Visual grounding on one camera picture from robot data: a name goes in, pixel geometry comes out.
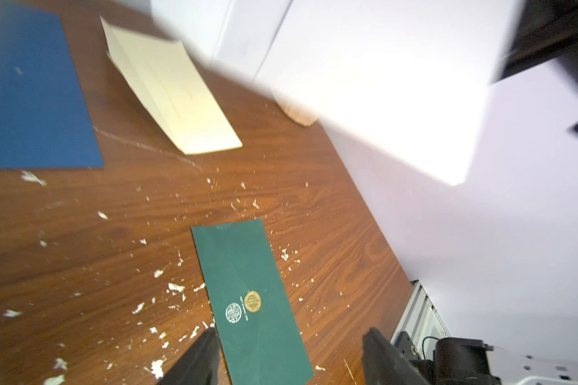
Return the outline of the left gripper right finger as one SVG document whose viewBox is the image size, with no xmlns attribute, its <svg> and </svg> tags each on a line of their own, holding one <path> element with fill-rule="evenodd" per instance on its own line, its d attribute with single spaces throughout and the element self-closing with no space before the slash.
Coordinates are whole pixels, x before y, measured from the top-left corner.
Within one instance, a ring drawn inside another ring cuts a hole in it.
<svg viewBox="0 0 578 385">
<path fill-rule="evenodd" d="M 362 338 L 362 367 L 367 385 L 428 385 L 428 380 L 377 328 Z"/>
</svg>

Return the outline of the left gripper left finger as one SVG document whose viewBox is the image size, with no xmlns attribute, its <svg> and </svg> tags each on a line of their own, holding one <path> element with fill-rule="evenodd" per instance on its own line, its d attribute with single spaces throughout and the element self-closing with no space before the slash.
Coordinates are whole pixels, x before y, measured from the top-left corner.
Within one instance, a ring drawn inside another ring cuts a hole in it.
<svg viewBox="0 0 578 385">
<path fill-rule="evenodd" d="M 158 385 L 216 385 L 221 344 L 215 327 L 206 329 L 161 378 Z"/>
</svg>

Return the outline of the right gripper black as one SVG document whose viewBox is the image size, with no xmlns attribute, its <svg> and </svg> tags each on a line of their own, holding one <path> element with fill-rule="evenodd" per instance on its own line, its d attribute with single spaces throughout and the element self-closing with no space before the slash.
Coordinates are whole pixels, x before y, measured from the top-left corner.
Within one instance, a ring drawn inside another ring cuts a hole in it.
<svg viewBox="0 0 578 385">
<path fill-rule="evenodd" d="M 555 60 L 578 86 L 578 0 L 526 1 L 501 80 Z"/>
</svg>

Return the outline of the dark green envelope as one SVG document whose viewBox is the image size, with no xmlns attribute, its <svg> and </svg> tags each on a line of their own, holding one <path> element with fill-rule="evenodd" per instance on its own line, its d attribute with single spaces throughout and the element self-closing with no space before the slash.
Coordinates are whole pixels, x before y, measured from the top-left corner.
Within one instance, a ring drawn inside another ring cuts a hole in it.
<svg viewBox="0 0 578 385">
<path fill-rule="evenodd" d="M 260 220 L 192 229 L 233 384 L 305 384 L 314 375 Z"/>
</svg>

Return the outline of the grey envelope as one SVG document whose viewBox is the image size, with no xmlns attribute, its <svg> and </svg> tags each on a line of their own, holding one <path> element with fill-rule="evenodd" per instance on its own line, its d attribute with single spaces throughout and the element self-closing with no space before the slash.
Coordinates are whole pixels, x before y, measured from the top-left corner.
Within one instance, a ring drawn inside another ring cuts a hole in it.
<svg viewBox="0 0 578 385">
<path fill-rule="evenodd" d="M 205 66 L 450 186 L 469 173 L 521 1 L 153 1 Z"/>
</svg>

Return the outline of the cream yellow envelope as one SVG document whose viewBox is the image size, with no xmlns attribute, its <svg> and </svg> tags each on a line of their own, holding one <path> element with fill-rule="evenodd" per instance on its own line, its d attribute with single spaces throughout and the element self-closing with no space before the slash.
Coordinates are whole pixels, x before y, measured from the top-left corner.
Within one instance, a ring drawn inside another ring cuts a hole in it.
<svg viewBox="0 0 578 385">
<path fill-rule="evenodd" d="M 198 155 L 242 147 L 182 43 L 101 23 L 112 63 L 177 149 Z"/>
</svg>

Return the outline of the navy blue envelope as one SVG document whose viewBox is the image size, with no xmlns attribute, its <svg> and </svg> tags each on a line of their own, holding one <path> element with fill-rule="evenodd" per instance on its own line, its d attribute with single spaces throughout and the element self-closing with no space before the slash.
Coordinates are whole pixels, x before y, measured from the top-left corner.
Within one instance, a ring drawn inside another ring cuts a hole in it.
<svg viewBox="0 0 578 385">
<path fill-rule="evenodd" d="M 0 170 L 103 165 L 59 16 L 0 1 Z"/>
</svg>

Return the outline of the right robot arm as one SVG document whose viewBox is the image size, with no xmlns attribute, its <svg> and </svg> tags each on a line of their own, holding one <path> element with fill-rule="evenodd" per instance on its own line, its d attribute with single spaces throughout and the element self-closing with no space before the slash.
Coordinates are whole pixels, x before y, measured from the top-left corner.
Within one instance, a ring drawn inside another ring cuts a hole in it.
<svg viewBox="0 0 578 385">
<path fill-rule="evenodd" d="M 578 383 L 578 1 L 412 2 L 403 253 L 503 384 Z"/>
</svg>

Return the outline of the ribbed terracotta plant pot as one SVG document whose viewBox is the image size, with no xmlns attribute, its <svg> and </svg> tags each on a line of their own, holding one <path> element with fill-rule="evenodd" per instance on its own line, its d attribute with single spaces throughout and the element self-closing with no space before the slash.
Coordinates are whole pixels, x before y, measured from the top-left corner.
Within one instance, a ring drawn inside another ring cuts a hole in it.
<svg viewBox="0 0 578 385">
<path fill-rule="evenodd" d="M 274 95 L 274 100 L 285 116 L 302 127 L 311 127 L 319 120 L 319 117 L 313 112 L 298 105 L 295 101 L 291 101 L 279 95 Z"/>
</svg>

